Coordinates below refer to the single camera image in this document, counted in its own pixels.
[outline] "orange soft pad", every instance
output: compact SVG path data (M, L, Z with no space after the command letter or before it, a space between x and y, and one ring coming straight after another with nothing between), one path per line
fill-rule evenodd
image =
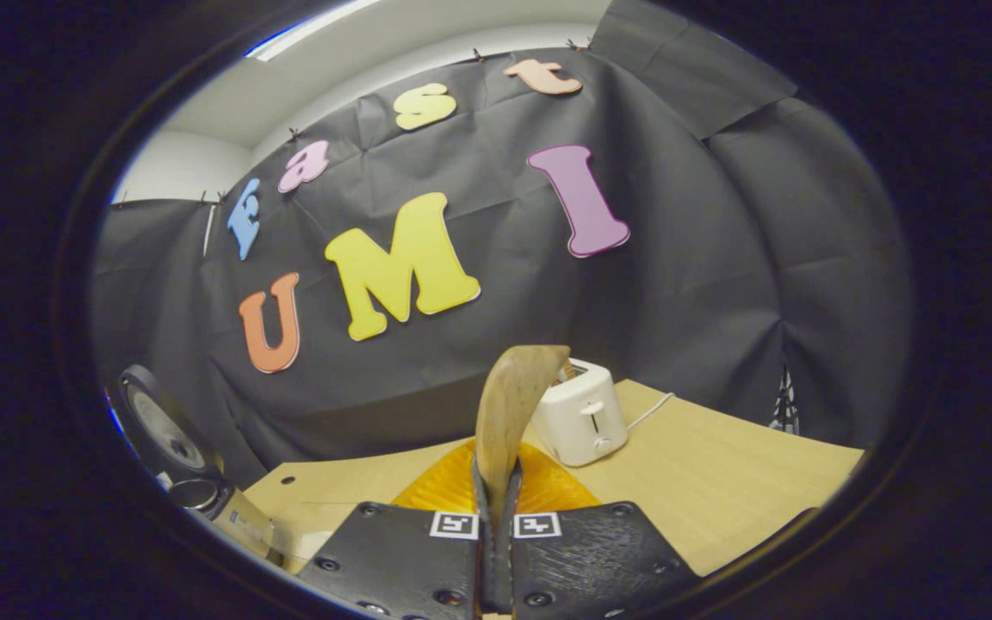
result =
M476 513L473 495L474 440L454 448L424 471L393 503L409 509ZM598 506L599 501L558 462L527 443L519 444L523 486L515 512L536 513Z

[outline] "wooden table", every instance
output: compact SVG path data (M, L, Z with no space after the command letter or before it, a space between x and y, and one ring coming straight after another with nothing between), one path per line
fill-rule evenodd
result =
M615 386L629 424L662 393ZM363 501L389 503L464 440L341 462L283 463L245 492L275 519L286 569L299 572ZM524 441L541 448L534 428ZM748 423L670 398L631 429L619 451L569 468L599 501L637 503L700 576L764 542L800 512L822 506L863 451Z

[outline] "letter u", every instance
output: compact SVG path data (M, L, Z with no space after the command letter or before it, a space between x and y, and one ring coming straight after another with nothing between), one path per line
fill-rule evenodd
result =
M244 318L247 353L251 356L251 364L261 372L270 374L290 368L301 348L301 329L296 322L296 299L293 297L298 279L296 274L286 274L276 279L270 287L271 294L278 299L282 325L282 341L278 346L271 348L267 345L267 335L263 329L263 303L267 295L253 294L239 305L239 315Z

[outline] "letter m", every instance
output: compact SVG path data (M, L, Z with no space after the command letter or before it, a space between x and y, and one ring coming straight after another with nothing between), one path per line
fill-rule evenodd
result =
M351 338L366 340L388 326L385 314L374 310L371 295L398 321L408 320L412 274L420 285L416 307L424 314L441 313L481 294L481 284L465 275L457 262L442 219L445 208L446 196L438 192L407 201L397 213L388 254L358 228L343 232L324 248L324 257L335 263L343 282Z

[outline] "black backdrop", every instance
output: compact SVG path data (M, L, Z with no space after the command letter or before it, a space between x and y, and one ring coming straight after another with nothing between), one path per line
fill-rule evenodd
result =
M560 63L583 90L544 95L501 73L528 58ZM456 112L398 129L394 98L429 82L448 85ZM493 56L382 88L256 165L212 226L193 201L115 205L93 291L102 380L150 366L241 484L280 462L471 435L485 373L521 343L570 344L617 377L764 425L786 364L804 436L869 446L909 349L908 263L865 158L795 94L739 47L634 1L611 5L592 50ZM330 142L326 172L276 192L315 140ZM526 164L562 144L592 150L626 245L568 254L558 196ZM260 229L241 262L225 223L256 178ZM388 248L401 205L434 191L448 196L449 238L480 298L351 341L324 246L359 227ZM290 271L300 354L267 375L237 309ZM278 342L272 295L263 316Z

